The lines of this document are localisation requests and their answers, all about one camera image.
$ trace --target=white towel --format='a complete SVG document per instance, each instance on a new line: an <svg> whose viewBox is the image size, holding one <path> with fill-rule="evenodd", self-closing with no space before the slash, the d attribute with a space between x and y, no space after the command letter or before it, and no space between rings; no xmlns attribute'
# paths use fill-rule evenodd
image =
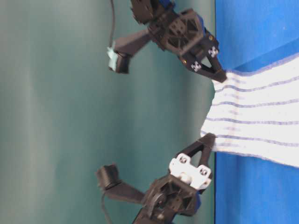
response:
<svg viewBox="0 0 299 224"><path fill-rule="evenodd" d="M256 156L299 167L299 55L257 72L227 73L201 134L214 151Z"/></svg>

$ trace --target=black cable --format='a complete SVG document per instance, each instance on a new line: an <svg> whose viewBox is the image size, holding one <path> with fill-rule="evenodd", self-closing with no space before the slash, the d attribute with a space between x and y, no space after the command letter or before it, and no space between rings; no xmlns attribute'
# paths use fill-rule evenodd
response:
<svg viewBox="0 0 299 224"><path fill-rule="evenodd" d="M115 31L115 9L114 9L113 0L110 0L110 2L111 2L111 9L112 9L112 27L111 27L111 33L110 33L109 47L112 47L113 35L114 35L114 31Z"/></svg>
<svg viewBox="0 0 299 224"><path fill-rule="evenodd" d="M108 212L107 212L107 210L105 208L105 193L102 195L102 203L101 203L101 205L102 205L102 210L103 210L103 212L105 214L105 219L106 219L107 223L108 224L112 224L111 218L110 218L110 216L109 216L109 214L108 214Z"/></svg>

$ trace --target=teal wall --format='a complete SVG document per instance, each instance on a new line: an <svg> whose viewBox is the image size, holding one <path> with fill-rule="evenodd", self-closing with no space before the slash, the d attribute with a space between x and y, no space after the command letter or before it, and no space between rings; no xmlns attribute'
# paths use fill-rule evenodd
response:
<svg viewBox="0 0 299 224"><path fill-rule="evenodd" d="M214 3L194 7L214 33ZM142 29L116 0L115 37ZM130 74L107 68L109 0L0 1L0 223L104 224L94 172L117 163L145 191L173 155L199 136L214 91L150 43ZM213 223L213 185L195 218ZM139 206L107 200L131 223Z"/></svg>

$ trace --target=blue tabletop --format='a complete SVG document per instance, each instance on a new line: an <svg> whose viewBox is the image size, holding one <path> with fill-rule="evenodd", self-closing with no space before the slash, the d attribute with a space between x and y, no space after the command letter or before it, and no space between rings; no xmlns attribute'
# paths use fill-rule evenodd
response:
<svg viewBox="0 0 299 224"><path fill-rule="evenodd" d="M298 53L298 12L298 0L216 0L222 66L254 71ZM216 224L299 223L299 169L217 153L215 181Z"/></svg>

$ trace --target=white plastic part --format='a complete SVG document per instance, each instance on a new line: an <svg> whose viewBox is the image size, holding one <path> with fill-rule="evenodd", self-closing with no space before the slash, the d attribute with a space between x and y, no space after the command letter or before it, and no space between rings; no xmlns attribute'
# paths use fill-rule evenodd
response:
<svg viewBox="0 0 299 224"><path fill-rule="evenodd" d="M171 160L169 170L171 175L196 190L206 189L211 182L209 178L211 169L205 165L199 167L191 165L191 158L184 153Z"/></svg>

